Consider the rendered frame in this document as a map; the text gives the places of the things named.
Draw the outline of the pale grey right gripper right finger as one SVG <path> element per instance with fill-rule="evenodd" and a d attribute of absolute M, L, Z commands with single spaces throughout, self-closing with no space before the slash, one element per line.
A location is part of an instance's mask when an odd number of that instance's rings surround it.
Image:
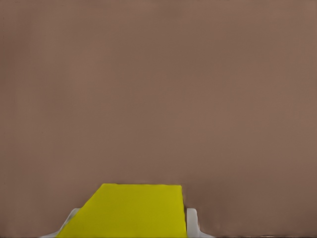
<path fill-rule="evenodd" d="M 215 238 L 200 230 L 198 214 L 195 208 L 186 209 L 186 231 L 188 238 Z"/>

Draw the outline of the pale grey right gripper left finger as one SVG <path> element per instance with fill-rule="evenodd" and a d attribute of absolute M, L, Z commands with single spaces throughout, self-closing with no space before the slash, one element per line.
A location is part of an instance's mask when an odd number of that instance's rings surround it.
<path fill-rule="evenodd" d="M 61 226 L 61 228 L 54 232 L 54 233 L 50 233 L 44 236 L 41 236 L 39 238 L 55 238 L 57 236 L 57 234 L 68 224 L 68 222 L 78 213 L 78 211 L 80 210 L 80 208 L 74 208 L 70 214 L 68 215 L 68 217 L 66 218 L 65 222 L 63 223 L 63 225 Z"/>

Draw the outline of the yellow square block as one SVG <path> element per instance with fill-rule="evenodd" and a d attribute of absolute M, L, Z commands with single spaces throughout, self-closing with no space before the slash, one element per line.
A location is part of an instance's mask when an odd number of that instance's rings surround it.
<path fill-rule="evenodd" d="M 104 183 L 56 238 L 187 238 L 182 187 Z"/>

